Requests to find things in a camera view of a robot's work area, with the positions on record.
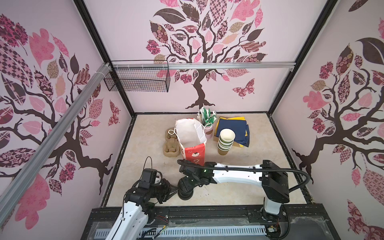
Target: beige floor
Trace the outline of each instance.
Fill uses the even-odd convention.
[[[239,114],[222,114],[223,117],[235,117]],[[205,161],[225,162],[231,165],[261,164],[263,159],[273,161],[279,167],[290,167],[280,143],[273,131],[266,114],[241,114],[247,120],[250,129],[250,147],[232,147],[227,155],[217,152],[217,143],[213,139],[207,141]],[[195,118],[195,114],[156,114],[138,115],[130,136],[127,149],[112,187],[107,206],[122,206],[125,192],[136,182],[143,169],[147,156],[153,160],[153,168],[161,171],[163,177],[177,186],[184,175],[179,173],[176,160],[181,158],[165,157],[162,153],[165,131],[175,125],[177,119]],[[151,167],[150,160],[146,167]],[[297,184],[293,173],[288,173],[289,187]],[[177,195],[162,205],[248,205],[263,204],[265,194],[262,188],[240,183],[210,184],[196,187],[191,199],[184,201]],[[301,190],[290,193],[290,204],[305,204]]]

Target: aluminum rail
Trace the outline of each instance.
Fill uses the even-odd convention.
[[[52,129],[51,133],[37,148],[31,159],[24,164],[20,173],[15,177],[7,189],[5,189],[0,197],[0,225],[7,219],[13,208],[19,202],[19,199],[34,181],[36,175],[41,170],[41,167],[63,138],[64,133],[68,130],[87,100],[91,97],[97,85],[104,79],[104,76],[109,71],[110,67],[108,63],[103,63],[103,65],[99,67],[68,111],[64,113],[63,117]]]
[[[170,64],[127,64],[124,61],[113,61],[113,67],[119,68],[169,68],[178,69],[231,69],[231,68],[294,68],[295,62],[258,62],[258,63],[170,63]]]

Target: wire mesh basket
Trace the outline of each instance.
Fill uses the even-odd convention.
[[[117,76],[113,71],[105,76],[104,82],[109,91],[122,89],[124,91],[168,92],[170,83],[168,61],[126,60],[112,62],[114,62],[113,68]]]

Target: stack of paper cups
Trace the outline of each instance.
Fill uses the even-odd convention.
[[[233,141],[235,140],[235,132],[233,132],[231,129],[223,129],[220,132],[220,135],[218,137],[218,153],[220,155],[226,155],[228,151],[231,149]]]

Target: butterfly decal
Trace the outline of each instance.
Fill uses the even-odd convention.
[[[117,124],[119,122],[119,108],[118,107],[115,107],[115,104],[110,100],[109,101],[109,105],[111,107],[111,110],[112,110],[112,116],[109,118],[109,121],[108,121],[108,126],[112,125],[112,124]]]
[[[255,88],[253,87],[253,85],[255,84],[255,79],[252,79],[251,81],[249,81],[247,83],[247,85],[245,86],[245,88],[234,88],[232,90],[235,91],[235,93],[238,93],[240,97],[242,97],[244,99],[244,96],[247,94],[247,93],[253,93],[254,94],[254,90]]]

